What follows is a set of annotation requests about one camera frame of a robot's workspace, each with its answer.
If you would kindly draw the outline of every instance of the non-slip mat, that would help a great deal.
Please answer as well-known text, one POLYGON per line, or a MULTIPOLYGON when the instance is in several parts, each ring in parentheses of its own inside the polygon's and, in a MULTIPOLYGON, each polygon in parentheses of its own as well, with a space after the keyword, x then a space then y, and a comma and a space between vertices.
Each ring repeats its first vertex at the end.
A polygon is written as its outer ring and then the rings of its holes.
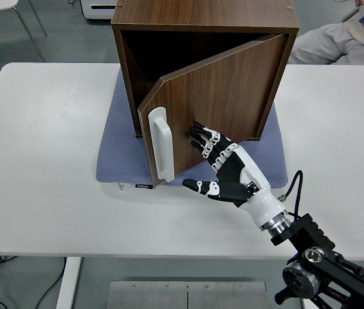
MULTIPOLYGON (((241 146, 254 159, 272 188, 281 188, 286 185, 284 148, 274 106, 266 121, 260 141, 242 142, 241 146)), ((185 178, 217 181, 214 170, 207 161, 204 161, 176 175, 172 182, 162 184, 182 185, 185 178)), ((96 179, 99 182, 152 184, 144 141, 142 138, 134 137, 134 125, 122 71, 119 72, 116 81, 111 108, 100 144, 96 179)))

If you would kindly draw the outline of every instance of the gray pants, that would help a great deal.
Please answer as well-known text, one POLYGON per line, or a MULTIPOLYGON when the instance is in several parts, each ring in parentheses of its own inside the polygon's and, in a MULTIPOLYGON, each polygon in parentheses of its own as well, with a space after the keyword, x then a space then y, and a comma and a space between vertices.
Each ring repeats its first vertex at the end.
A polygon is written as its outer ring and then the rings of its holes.
POLYGON ((328 24, 298 37, 288 63, 364 65, 364 45, 343 23, 328 24))

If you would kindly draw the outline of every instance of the person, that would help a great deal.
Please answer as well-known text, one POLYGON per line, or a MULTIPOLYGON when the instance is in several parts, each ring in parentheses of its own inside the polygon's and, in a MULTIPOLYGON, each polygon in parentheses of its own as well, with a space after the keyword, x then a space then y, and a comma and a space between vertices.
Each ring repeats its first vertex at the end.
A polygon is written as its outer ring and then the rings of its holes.
POLYGON ((355 0, 359 16, 328 24, 296 38, 288 64, 364 65, 363 0, 355 0))

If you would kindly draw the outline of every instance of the cabinet top edge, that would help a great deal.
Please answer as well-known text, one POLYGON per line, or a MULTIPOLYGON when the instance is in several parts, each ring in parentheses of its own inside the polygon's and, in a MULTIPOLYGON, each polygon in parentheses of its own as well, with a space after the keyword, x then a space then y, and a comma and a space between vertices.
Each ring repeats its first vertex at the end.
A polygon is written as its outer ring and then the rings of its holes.
POLYGON ((112 27, 299 28, 291 0, 119 0, 112 27))
POLYGON ((297 34, 300 27, 249 27, 249 26, 201 26, 191 24, 112 24, 118 31, 174 31, 174 32, 231 32, 231 33, 266 33, 297 34))

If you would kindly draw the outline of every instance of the white chair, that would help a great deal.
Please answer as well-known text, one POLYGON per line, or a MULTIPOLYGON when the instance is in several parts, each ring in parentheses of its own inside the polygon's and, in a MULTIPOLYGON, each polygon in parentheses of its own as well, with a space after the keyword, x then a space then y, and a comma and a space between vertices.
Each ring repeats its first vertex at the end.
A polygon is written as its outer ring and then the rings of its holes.
MULTIPOLYGON (((17 6, 18 2, 19 2, 19 0, 0 0, 0 11, 1 11, 1 10, 7 10, 7 9, 9 9, 9 8, 13 8, 13 9, 15 10, 15 12, 16 12, 16 14, 18 15, 19 19, 21 20, 21 22, 22 22, 22 24, 23 24, 23 26, 24 26, 24 28, 25 28, 26 32, 28 33, 30 40, 32 41, 33 45, 35 46, 35 48, 36 48, 36 50, 37 50, 37 52, 38 52, 39 56, 41 56, 42 61, 43 61, 43 62, 45 62, 45 59, 44 59, 44 57, 42 56, 41 51, 38 49, 38 46, 36 45, 35 41, 33 40, 32 34, 30 33, 30 31, 29 31, 29 29, 28 29, 28 27, 27 27, 27 25, 26 25, 25 21, 23 20, 23 18, 22 18, 22 16, 21 16, 21 14, 19 13, 19 11, 16 9, 16 6, 17 6)), ((34 13, 35 13, 35 15, 36 15, 36 18, 37 18, 37 20, 38 20, 38 22, 39 22, 39 24, 40 24, 40 26, 41 26, 41 28, 42 28, 42 31, 44 32, 44 34, 45 34, 45 35, 47 35, 47 33, 45 32, 45 30, 44 30, 44 28, 43 28, 43 26, 42 26, 41 21, 39 20, 39 17, 38 17, 38 15, 37 15, 36 10, 35 10, 35 9, 34 9, 34 7, 33 7, 33 4, 32 4, 32 2, 31 2, 31 0, 29 0, 29 3, 30 3, 30 5, 31 5, 31 7, 32 7, 33 12, 34 12, 34 13)))

